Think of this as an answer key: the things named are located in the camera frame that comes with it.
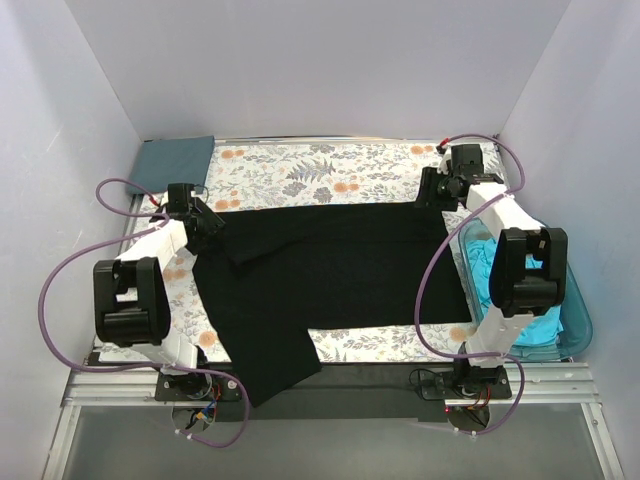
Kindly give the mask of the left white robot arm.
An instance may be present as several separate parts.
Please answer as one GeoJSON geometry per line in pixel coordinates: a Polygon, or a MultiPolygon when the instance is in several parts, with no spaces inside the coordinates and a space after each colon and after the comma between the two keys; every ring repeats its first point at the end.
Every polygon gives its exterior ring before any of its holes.
{"type": "Polygon", "coordinates": [[[199,254],[225,222],[196,195],[196,186],[174,183],[150,220],[151,232],[113,260],[93,269],[98,338],[143,355],[164,374],[188,375],[204,354],[171,321],[163,271],[182,250],[199,254]]]}

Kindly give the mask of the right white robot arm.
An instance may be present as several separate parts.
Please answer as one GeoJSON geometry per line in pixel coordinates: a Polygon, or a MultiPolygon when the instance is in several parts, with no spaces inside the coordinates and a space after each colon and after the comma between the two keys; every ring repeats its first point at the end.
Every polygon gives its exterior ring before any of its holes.
{"type": "Polygon", "coordinates": [[[476,332],[452,355],[452,377],[460,385],[495,384],[522,331],[564,301],[568,237],[535,220],[499,175],[486,172],[482,148],[469,135],[446,138],[436,151],[440,163],[423,169],[416,207],[464,207],[497,242],[488,281],[491,304],[476,332]]]}

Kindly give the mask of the black t-shirt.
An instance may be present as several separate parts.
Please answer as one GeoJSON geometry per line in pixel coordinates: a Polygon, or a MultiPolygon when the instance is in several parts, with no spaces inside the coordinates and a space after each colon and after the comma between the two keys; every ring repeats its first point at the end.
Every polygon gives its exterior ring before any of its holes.
{"type": "Polygon", "coordinates": [[[226,212],[192,272],[236,370],[310,367],[310,330],[467,323],[442,215],[410,203],[226,212]]]}

